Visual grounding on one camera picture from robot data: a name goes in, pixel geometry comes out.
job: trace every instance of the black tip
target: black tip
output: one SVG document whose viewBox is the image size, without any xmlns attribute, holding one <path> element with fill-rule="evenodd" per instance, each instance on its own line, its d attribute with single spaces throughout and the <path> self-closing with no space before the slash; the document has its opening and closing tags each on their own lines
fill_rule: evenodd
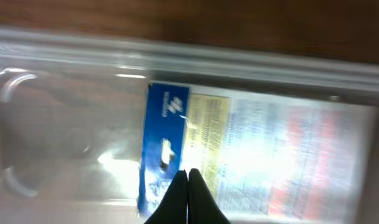
<svg viewBox="0 0 379 224">
<path fill-rule="evenodd" d="M 189 172 L 188 224 L 229 224 L 199 170 Z"/>
<path fill-rule="evenodd" d="M 160 205 L 145 224 L 186 224 L 188 202 L 188 177 L 184 170 L 178 171 Z"/>
</svg>

